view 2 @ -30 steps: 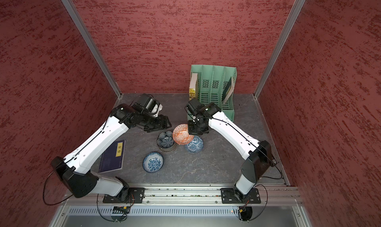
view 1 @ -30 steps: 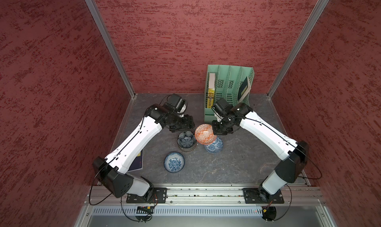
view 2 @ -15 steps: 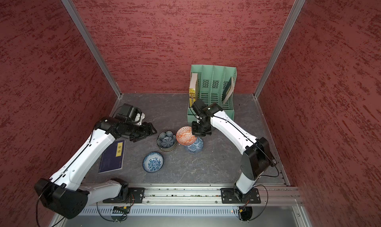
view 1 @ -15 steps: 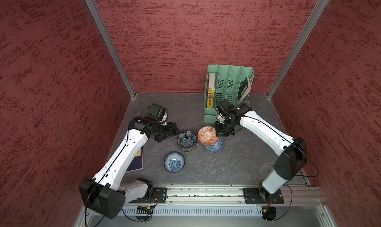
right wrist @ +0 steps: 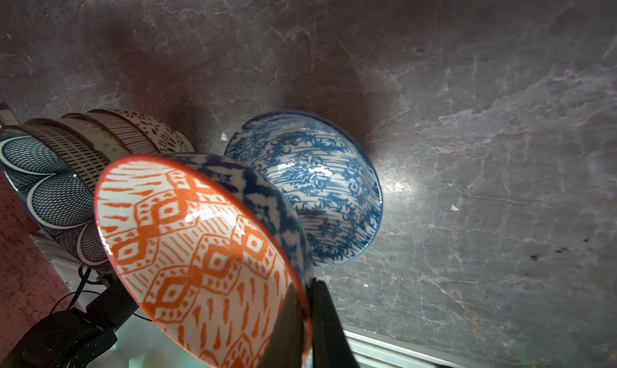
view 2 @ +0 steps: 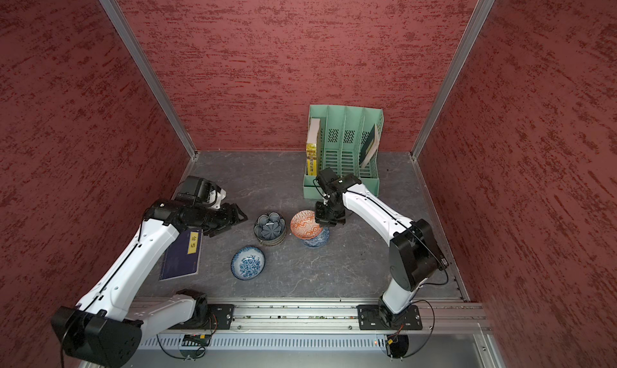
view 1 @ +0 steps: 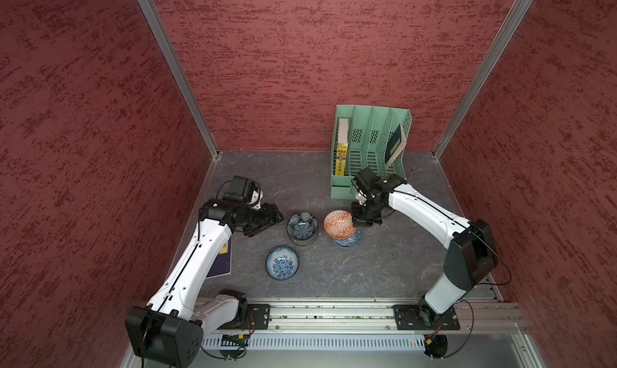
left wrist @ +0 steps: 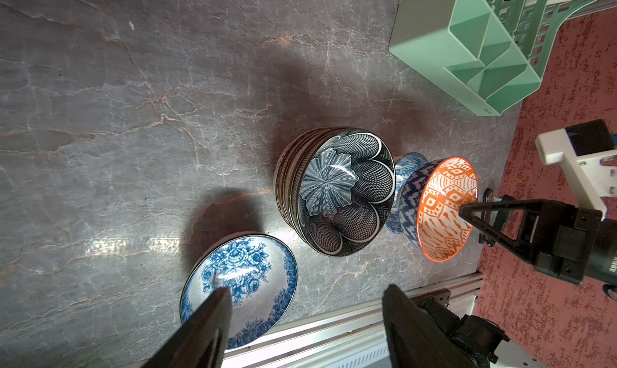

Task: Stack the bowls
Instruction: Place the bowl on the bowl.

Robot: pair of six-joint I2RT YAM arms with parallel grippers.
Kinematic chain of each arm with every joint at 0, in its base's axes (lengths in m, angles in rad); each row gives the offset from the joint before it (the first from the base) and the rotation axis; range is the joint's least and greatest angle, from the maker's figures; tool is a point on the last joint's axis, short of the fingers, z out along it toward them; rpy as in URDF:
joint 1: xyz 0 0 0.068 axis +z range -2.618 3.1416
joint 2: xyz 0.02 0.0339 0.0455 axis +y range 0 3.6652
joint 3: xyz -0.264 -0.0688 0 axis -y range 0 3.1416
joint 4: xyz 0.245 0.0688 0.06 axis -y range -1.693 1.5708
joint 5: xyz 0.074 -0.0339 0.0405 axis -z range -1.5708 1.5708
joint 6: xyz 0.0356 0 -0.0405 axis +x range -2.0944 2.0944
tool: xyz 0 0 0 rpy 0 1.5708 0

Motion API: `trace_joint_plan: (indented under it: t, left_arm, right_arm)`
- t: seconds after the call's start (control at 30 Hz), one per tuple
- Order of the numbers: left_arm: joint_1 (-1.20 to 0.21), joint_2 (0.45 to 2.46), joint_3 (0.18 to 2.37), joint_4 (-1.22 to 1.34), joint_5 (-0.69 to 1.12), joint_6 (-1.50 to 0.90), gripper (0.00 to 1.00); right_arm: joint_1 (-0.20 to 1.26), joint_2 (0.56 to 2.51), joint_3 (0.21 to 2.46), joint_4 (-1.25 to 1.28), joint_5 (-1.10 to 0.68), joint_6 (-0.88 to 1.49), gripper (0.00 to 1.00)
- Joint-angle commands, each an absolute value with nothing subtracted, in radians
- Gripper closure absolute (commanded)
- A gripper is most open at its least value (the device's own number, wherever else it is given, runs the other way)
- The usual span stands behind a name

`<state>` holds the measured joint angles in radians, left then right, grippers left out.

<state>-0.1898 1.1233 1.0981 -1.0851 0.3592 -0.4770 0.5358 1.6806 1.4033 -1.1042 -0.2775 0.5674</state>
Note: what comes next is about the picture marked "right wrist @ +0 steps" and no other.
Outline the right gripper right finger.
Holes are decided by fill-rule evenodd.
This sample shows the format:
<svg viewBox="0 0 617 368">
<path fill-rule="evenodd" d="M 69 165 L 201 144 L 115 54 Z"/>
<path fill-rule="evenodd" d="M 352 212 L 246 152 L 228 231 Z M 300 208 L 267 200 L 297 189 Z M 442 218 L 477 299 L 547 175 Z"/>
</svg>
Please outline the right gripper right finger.
<svg viewBox="0 0 617 368">
<path fill-rule="evenodd" d="M 312 282 L 313 367 L 359 368 L 347 342 L 327 284 Z"/>
</svg>

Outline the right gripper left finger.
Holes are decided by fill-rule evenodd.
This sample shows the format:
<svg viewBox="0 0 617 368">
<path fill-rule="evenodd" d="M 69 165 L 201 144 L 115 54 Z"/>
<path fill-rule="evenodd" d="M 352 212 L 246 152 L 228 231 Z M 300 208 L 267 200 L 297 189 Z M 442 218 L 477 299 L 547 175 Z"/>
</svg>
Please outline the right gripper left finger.
<svg viewBox="0 0 617 368">
<path fill-rule="evenodd" d="M 291 284 L 259 367 L 301 368 L 304 337 L 303 311 Z"/>
</svg>

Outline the red patterned bowl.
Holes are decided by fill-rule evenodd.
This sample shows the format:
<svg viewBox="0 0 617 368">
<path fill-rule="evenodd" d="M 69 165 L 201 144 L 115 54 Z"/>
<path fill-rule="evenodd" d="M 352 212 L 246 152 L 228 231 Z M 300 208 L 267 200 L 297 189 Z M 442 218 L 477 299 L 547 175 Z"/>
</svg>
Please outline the red patterned bowl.
<svg viewBox="0 0 617 368">
<path fill-rule="evenodd" d="M 213 367 L 258 366 L 294 287 L 307 358 L 309 241 L 262 174 L 216 154 L 133 155 L 104 169 L 94 200 L 117 276 L 183 349 Z"/>
</svg>

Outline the dark petal pattern bowl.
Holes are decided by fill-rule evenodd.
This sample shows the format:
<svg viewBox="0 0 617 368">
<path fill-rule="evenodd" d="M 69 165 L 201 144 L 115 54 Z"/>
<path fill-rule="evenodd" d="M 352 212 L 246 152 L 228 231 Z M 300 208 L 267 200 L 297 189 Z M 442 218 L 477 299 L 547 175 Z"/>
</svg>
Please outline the dark petal pattern bowl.
<svg viewBox="0 0 617 368">
<path fill-rule="evenodd" d="M 94 218 L 93 193 L 52 148 L 21 128 L 1 131 L 1 167 L 41 229 L 80 263 L 112 269 Z"/>
</svg>

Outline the pink striped bowl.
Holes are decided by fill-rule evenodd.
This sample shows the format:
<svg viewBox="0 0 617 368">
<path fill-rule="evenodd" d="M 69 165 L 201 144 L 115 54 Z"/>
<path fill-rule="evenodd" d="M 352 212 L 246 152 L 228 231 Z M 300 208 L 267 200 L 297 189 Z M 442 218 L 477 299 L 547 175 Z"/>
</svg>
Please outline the pink striped bowl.
<svg viewBox="0 0 617 368">
<path fill-rule="evenodd" d="M 69 113 L 63 119 L 97 122 L 109 130 L 131 154 L 158 154 L 157 146 L 135 124 L 112 111 L 94 109 L 86 113 Z"/>
</svg>

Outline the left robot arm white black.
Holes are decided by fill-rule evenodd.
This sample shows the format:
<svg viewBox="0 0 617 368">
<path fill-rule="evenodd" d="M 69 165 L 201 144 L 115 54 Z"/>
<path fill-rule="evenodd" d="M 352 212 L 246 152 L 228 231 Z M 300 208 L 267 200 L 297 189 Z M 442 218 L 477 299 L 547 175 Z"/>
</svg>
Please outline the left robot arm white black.
<svg viewBox="0 0 617 368">
<path fill-rule="evenodd" d="M 116 331 L 138 310 L 120 281 L 84 311 L 54 312 L 36 323 L 1 362 L 2 367 L 85 367 L 112 348 Z"/>
</svg>

